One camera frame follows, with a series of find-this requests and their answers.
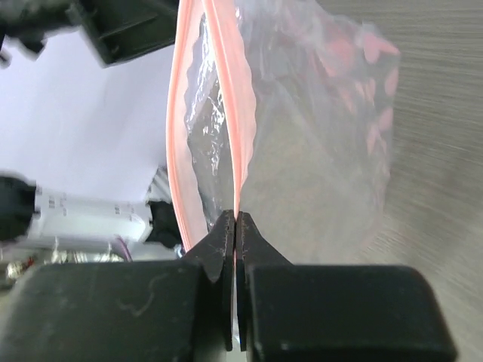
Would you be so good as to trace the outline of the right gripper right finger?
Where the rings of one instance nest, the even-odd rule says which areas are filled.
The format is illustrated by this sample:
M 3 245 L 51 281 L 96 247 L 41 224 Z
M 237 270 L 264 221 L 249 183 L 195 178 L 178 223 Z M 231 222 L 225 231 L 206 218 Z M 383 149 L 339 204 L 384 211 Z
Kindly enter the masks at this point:
M 293 351 L 294 265 L 245 212 L 235 223 L 235 256 L 241 350 Z

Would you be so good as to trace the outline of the clear pink zip top bag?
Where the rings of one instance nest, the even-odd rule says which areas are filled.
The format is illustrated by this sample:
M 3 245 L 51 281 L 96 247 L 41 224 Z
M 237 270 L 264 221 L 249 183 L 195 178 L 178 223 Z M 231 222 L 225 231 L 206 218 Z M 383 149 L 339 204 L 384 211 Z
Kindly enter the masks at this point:
M 233 210 L 292 261 L 351 262 L 383 213 L 400 57 L 315 1 L 182 1 L 166 143 L 183 246 Z

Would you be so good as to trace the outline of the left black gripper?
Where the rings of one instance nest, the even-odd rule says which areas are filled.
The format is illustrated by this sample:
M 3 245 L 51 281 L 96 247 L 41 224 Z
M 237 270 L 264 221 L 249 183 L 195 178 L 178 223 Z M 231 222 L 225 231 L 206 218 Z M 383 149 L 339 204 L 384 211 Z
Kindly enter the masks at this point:
M 81 0 L 67 14 L 80 25 L 106 66 L 125 63 L 174 43 L 178 1 Z

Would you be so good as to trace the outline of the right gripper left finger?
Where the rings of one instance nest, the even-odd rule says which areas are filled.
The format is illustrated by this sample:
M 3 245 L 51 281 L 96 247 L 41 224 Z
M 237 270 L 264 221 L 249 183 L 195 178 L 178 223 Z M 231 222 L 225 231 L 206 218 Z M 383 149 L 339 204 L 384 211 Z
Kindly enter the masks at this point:
M 202 266 L 208 288 L 204 292 L 213 315 L 223 350 L 231 351 L 234 284 L 234 212 L 224 210 L 213 228 L 194 247 L 186 251 L 183 261 Z

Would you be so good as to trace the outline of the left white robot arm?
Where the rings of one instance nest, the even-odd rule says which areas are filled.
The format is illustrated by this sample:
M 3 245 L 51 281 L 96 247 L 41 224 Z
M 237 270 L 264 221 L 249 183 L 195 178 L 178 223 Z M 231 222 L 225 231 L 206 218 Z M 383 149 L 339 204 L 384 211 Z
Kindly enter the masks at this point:
M 172 218 L 165 101 L 176 1 L 3 1 L 1 262 L 49 250 L 130 259 Z

